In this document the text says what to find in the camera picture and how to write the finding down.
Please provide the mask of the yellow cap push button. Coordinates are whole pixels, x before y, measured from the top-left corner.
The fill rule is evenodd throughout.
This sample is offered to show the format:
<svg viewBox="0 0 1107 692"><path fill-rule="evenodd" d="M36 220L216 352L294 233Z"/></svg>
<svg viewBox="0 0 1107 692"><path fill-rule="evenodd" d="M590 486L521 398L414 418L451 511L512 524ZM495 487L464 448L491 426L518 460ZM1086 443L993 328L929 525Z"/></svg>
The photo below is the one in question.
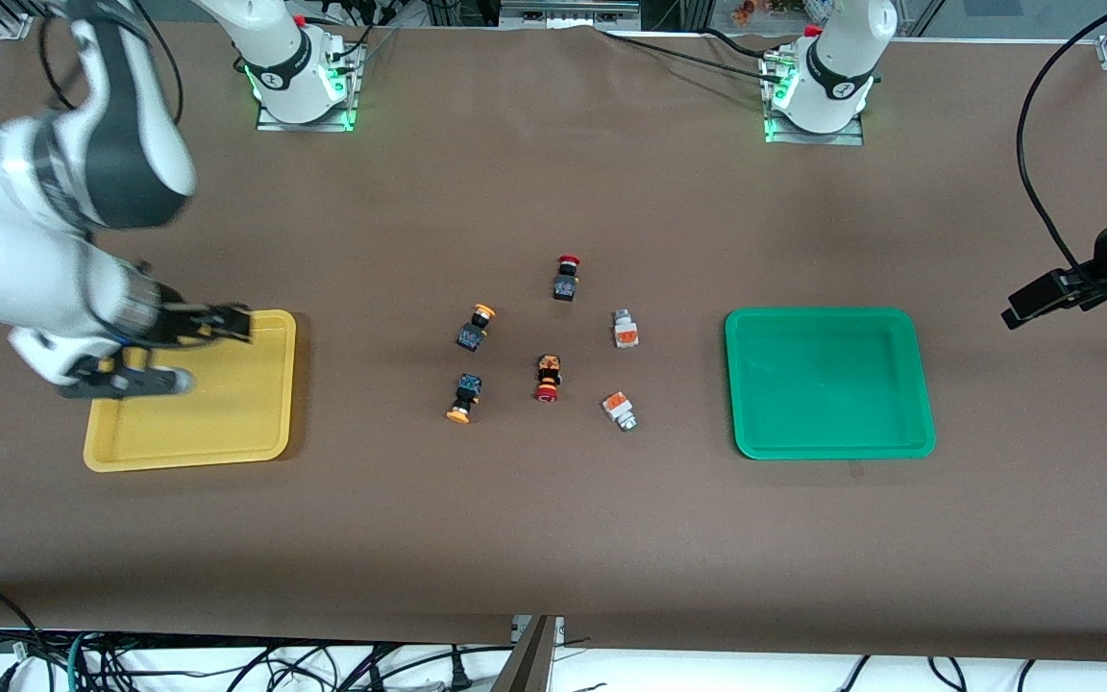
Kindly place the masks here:
<svg viewBox="0 0 1107 692"><path fill-rule="evenodd" d="M489 334L489 324L492 324L495 316L496 311L487 304L474 304L473 316L458 330L455 341L457 345L469 352L477 351L484 339Z"/></svg>
<svg viewBox="0 0 1107 692"><path fill-rule="evenodd" d="M461 373L456 383L455 399L445 412L457 424L470 424L473 406L480 402L482 379L476 374Z"/></svg>

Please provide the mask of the yellow plastic tray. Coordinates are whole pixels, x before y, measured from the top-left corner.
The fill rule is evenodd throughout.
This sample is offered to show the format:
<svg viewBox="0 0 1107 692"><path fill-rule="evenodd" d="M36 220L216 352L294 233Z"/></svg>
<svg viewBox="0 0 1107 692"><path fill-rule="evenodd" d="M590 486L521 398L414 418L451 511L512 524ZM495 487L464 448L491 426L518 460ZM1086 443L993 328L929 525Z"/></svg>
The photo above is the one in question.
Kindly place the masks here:
<svg viewBox="0 0 1107 692"><path fill-rule="evenodd" d="M158 351L151 363L185 371L188 391L93 400L83 457L99 473L278 458L288 447L298 324L256 310L250 342Z"/></svg>

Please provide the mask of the green plastic tray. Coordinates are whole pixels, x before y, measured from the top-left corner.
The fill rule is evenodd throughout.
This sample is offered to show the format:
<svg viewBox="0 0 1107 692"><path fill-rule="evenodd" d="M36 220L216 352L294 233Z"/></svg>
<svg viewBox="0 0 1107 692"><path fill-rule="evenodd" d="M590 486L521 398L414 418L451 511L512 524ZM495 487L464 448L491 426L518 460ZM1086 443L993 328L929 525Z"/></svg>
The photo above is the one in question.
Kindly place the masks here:
<svg viewBox="0 0 1107 692"><path fill-rule="evenodd" d="M881 307L736 309L735 447L756 461L922 459L937 447L914 321Z"/></svg>

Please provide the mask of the brown table cover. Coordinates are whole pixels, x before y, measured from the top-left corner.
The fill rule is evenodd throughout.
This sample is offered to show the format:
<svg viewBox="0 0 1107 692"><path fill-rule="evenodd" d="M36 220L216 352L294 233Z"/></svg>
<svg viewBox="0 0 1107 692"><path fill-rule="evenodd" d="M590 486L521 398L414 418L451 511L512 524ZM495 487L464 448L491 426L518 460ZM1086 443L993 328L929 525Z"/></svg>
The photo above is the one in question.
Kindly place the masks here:
<svg viewBox="0 0 1107 692"><path fill-rule="evenodd" d="M589 28L402 30L339 135L256 131L219 28L165 34L197 196L100 241L299 316L294 434L93 472L86 404L0 327L0 592L39 624L505 641L539 612L594 647L1107 658L1107 306L1000 319L1062 264L1012 140L1053 45L897 42L862 146L782 146L742 78ZM743 457L725 319L782 306L904 310L934 452Z"/></svg>

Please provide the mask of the grey metal background device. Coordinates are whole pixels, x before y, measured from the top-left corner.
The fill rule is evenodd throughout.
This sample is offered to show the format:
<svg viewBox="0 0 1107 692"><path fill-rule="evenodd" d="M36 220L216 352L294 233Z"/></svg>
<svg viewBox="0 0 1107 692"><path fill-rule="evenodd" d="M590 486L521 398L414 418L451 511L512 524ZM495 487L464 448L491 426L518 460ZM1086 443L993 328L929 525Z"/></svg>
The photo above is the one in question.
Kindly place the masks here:
<svg viewBox="0 0 1107 692"><path fill-rule="evenodd" d="M640 0L500 0L501 28L571 28L641 31Z"/></svg>

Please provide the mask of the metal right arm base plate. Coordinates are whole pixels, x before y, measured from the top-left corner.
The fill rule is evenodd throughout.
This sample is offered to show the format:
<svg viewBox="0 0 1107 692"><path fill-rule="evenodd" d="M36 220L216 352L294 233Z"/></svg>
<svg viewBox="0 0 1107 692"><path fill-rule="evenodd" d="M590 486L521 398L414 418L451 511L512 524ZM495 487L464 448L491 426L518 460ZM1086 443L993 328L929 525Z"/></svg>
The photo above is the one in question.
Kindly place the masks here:
<svg viewBox="0 0 1107 692"><path fill-rule="evenodd" d="M246 69L258 100L256 130L260 132L350 133L356 130L356 106L363 87L366 48L343 45L329 37L330 51L311 53L306 66L288 80L288 87L272 87L277 73Z"/></svg>

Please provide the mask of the table support post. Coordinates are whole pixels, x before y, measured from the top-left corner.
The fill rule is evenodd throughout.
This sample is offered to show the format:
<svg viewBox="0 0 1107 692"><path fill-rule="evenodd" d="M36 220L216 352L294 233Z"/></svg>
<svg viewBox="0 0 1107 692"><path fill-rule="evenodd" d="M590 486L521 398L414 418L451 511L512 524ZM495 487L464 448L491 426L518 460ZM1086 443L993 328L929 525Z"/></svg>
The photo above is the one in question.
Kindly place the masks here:
<svg viewBox="0 0 1107 692"><path fill-rule="evenodd" d="M515 616L514 647L489 692L550 692L554 649L565 644L562 616Z"/></svg>

